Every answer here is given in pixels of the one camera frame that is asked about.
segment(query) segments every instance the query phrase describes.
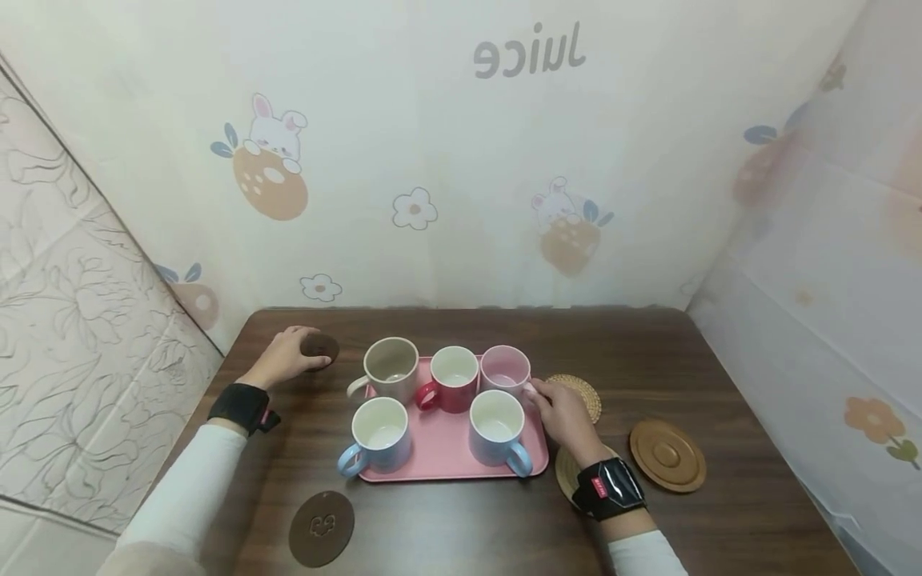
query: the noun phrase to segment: woven coaster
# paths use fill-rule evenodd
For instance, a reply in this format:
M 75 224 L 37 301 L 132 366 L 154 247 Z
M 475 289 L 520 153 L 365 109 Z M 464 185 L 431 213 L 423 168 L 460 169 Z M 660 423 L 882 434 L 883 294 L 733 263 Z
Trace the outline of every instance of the woven coaster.
M 673 492 L 694 492 L 707 476 L 698 445 L 662 420 L 643 420 L 631 430 L 631 454 L 648 478 Z
M 554 374 L 549 376 L 547 382 L 559 382 L 568 388 L 573 388 L 583 397 L 583 402 L 585 402 L 585 407 L 589 411 L 592 423 L 598 422 L 599 417 L 602 416 L 602 400 L 598 397 L 596 389 L 589 385 L 589 382 L 570 374 Z
M 615 451 L 611 450 L 608 446 L 606 446 L 605 449 L 611 452 L 612 458 L 617 456 Z M 557 451 L 557 460 L 554 461 L 554 472 L 557 474 L 557 485 L 561 487 L 563 496 L 566 496 L 567 500 L 573 504 L 572 496 L 578 486 L 576 477 L 579 476 L 582 470 L 579 464 L 574 460 L 573 455 L 570 454 L 566 448 L 561 447 Z

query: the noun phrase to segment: wooden coaster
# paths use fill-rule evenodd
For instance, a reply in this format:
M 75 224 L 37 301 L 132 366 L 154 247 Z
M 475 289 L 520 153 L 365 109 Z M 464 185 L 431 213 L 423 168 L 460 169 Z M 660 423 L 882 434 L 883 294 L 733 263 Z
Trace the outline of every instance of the wooden coaster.
M 606 446 L 605 449 L 611 452 L 612 458 L 617 456 L 617 453 L 615 453 L 614 450 L 611 450 L 608 446 Z M 566 496 L 567 500 L 573 504 L 573 493 L 576 491 L 578 486 L 576 483 L 576 477 L 579 476 L 579 473 L 582 472 L 582 470 L 580 469 L 579 464 L 576 463 L 573 455 L 570 454 L 566 448 L 561 447 L 557 451 L 557 460 L 554 461 L 554 472 L 557 474 L 557 486 L 561 487 L 563 496 Z
M 698 445 L 662 420 L 644 420 L 631 430 L 631 454 L 648 478 L 673 492 L 694 492 L 707 476 Z
M 337 356 L 339 356 L 339 343 L 333 336 L 326 335 L 322 332 L 314 332 L 304 338 L 304 341 L 301 342 L 301 353 L 304 356 L 330 357 L 330 363 L 326 366 L 315 368 L 313 370 L 307 370 L 309 372 L 318 372 L 333 366 L 333 362 L 337 361 Z
M 352 503 L 339 492 L 314 494 L 294 515 L 289 530 L 291 554 L 308 568 L 335 560 L 355 527 Z
M 583 402 L 585 402 L 586 409 L 589 410 L 592 423 L 598 422 L 599 417 L 602 416 L 602 400 L 598 397 L 596 389 L 589 385 L 589 382 L 570 374 L 554 374 L 549 376 L 547 382 L 559 382 L 568 388 L 573 388 L 583 397 Z

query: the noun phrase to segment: pink mug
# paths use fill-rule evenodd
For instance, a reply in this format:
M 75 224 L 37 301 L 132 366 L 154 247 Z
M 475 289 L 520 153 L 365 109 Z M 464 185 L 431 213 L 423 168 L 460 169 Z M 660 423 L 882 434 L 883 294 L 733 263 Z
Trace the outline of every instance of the pink mug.
M 460 346 L 449 346 L 435 353 L 429 364 L 432 381 L 423 384 L 413 396 L 422 410 L 440 407 L 461 414 L 470 409 L 477 395 L 479 364 L 474 353 Z
M 522 350 L 511 346 L 494 346 L 483 353 L 480 378 L 481 391 L 502 390 L 519 400 L 524 390 L 535 390 L 531 385 L 531 362 Z

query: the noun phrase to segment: person's left hand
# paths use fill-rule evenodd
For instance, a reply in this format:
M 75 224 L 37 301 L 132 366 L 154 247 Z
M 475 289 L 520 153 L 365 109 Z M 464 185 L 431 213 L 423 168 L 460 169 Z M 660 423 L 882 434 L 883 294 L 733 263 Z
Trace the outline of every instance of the person's left hand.
M 320 331 L 307 326 L 289 326 L 284 332 L 279 332 L 259 360 L 237 382 L 269 390 L 305 370 L 326 366 L 330 363 L 329 357 L 307 357 L 301 353 L 301 342 L 315 332 Z

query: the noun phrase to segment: blue mug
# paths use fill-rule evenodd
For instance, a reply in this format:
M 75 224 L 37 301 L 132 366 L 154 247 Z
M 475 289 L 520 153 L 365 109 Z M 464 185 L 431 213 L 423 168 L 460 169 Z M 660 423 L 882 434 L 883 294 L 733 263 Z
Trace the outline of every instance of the blue mug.
M 394 398 L 377 396 L 352 417 L 352 438 L 337 462 L 339 473 L 352 478 L 370 467 L 380 474 L 395 472 L 409 459 L 412 447 L 407 409 Z
M 519 441 L 524 427 L 525 410 L 513 395 L 502 390 L 482 392 L 470 405 L 470 452 L 481 464 L 505 464 L 517 476 L 529 476 L 531 458 Z

